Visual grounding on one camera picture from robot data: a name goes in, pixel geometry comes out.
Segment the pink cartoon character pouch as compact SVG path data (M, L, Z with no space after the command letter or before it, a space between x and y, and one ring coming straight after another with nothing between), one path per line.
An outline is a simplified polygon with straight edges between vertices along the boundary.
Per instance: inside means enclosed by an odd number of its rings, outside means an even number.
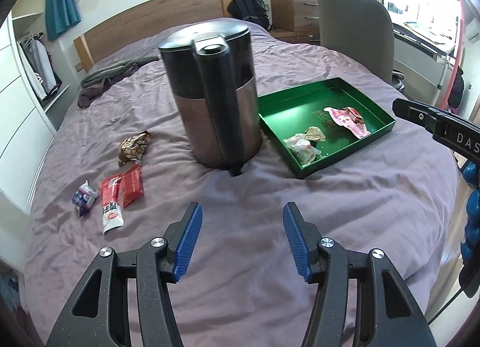
M329 114L329 117L335 124L348 129L357 139L363 139L370 135L363 117L355 108L346 107L338 109L325 107L324 111Z

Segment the red white snack pouch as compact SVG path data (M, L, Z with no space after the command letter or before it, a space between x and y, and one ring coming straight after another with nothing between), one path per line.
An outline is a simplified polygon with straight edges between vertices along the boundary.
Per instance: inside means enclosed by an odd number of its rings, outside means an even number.
M124 219L119 203L121 175L114 175L102 182L100 192L102 201L103 235L108 231L122 227Z

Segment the green small snack packet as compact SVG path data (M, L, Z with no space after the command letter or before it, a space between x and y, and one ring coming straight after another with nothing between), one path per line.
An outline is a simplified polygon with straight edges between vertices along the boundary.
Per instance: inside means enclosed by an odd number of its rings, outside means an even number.
M317 126L310 126L305 131L305 139L310 142L324 142L326 136L323 131Z

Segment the pastel candy packet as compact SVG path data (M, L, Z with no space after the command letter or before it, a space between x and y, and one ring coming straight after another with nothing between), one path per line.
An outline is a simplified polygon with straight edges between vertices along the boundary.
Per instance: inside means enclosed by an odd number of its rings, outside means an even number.
M295 155L301 166L307 166L321 156L321 151L311 145L305 134L295 134L284 139L283 143Z

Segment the red snack packet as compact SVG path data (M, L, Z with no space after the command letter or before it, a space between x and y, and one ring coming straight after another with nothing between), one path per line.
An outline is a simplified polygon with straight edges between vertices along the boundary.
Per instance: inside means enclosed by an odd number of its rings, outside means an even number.
M135 164L122 173L120 182L120 204L123 208L144 196L142 167Z

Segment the small orange-red snack bar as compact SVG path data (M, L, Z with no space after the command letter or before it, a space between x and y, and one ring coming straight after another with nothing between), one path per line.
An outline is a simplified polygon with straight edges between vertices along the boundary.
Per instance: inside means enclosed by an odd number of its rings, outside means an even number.
M363 117L358 113L358 111L355 108L346 107L343 110L346 114L346 117L347 117L346 122L349 127L365 125L365 121Z

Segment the green tray box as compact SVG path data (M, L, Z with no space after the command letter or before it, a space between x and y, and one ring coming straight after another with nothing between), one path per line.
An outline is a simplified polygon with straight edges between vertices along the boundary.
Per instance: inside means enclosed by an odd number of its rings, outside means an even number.
M359 139L354 132L335 123L331 110L354 108L363 118L368 134ZM390 132L394 118L359 89L341 78L331 78L259 98L259 118L264 133L289 166L296 178L322 170L352 155ZM311 126L319 128L325 140L314 141L319 151L305 164L286 144L294 135L304 133Z

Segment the grey chair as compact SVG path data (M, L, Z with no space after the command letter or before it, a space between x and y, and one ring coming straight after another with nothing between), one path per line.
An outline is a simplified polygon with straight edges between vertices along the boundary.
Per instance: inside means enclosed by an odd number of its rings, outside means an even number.
M394 70L391 17L377 0L317 0L320 45L359 62L399 92L404 75Z

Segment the blue white snack bag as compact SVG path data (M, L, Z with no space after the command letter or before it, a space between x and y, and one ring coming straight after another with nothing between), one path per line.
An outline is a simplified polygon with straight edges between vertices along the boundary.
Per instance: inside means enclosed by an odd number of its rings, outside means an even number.
M89 181L81 184L75 194L72 196L72 204L78 210L80 217L87 215L99 197L99 191L93 189Z

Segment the wooden nightstand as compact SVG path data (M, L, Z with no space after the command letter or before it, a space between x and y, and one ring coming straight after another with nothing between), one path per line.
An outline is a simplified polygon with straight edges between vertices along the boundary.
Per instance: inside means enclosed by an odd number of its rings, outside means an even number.
M291 44L320 44L317 0L270 0L270 35Z

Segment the brown chocolate snack bag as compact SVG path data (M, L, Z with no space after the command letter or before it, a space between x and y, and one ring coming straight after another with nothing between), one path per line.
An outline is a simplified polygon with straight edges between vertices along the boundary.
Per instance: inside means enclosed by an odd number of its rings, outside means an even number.
M142 164L143 156L150 143L151 133L149 131L142 131L124 139L119 146L119 166L124 166L129 162Z

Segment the white wardrobe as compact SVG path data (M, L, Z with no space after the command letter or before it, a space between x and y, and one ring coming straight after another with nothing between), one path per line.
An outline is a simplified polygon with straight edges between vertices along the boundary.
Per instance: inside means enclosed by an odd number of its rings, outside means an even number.
M1 26L1 192L28 215L56 131L32 89L22 57L8 15Z

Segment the black backpack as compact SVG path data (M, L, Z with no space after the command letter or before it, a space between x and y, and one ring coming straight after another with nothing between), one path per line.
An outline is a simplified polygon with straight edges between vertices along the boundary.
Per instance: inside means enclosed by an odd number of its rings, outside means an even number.
M227 11L233 18L262 26L264 30L270 31L270 23L266 4L263 0L232 0Z

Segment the black copper electric kettle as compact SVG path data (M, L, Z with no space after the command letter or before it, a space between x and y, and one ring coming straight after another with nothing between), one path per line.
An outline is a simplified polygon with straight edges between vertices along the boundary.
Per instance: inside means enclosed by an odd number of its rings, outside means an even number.
M241 174L261 146L251 30L219 19L182 28L158 49L193 154Z

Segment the crumpled dark clothes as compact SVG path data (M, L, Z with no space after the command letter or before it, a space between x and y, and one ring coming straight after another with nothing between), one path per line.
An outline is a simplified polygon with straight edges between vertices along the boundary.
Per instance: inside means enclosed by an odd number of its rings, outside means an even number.
M97 98L100 98L113 85L135 74L144 65L159 60L160 56L158 55L145 56L117 62L114 65L95 70L80 82L77 106L79 108L89 108Z

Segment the wooden headboard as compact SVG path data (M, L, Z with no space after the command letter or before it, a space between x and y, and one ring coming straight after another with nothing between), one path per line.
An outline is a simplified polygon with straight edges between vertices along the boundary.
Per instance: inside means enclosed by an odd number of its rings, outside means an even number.
M149 0L99 23L73 40L78 69L88 71L102 59L140 39L174 26L229 17L232 0Z

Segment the hanging clothes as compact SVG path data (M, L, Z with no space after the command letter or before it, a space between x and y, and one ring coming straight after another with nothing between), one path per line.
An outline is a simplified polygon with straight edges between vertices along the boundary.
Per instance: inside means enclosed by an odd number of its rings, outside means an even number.
M18 41L35 76L36 82L31 82L31 85L41 102L52 98L62 84L62 80L54 70L51 55L42 42L43 37L44 34L40 32L24 36Z

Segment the teal curtain left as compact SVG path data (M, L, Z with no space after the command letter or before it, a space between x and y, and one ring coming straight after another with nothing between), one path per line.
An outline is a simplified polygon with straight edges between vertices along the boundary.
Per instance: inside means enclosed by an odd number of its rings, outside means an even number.
M76 0L46 0L45 23L49 41L58 39L80 23L80 13Z

